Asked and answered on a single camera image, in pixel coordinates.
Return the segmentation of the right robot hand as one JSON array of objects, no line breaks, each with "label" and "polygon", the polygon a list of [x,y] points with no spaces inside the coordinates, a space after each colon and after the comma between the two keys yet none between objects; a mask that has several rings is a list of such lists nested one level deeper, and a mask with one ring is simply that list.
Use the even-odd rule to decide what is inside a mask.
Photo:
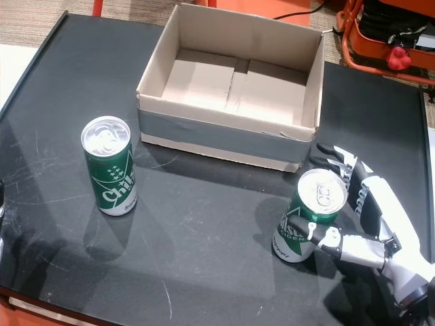
[{"label": "right robot hand", "polygon": [[419,237],[388,182],[336,145],[319,143],[317,148],[328,157],[310,161],[344,181],[347,201],[364,233],[347,233],[296,215],[289,217],[289,225],[331,256],[377,269],[392,284],[393,297],[403,310],[428,300],[434,291],[434,265],[421,254]]}]

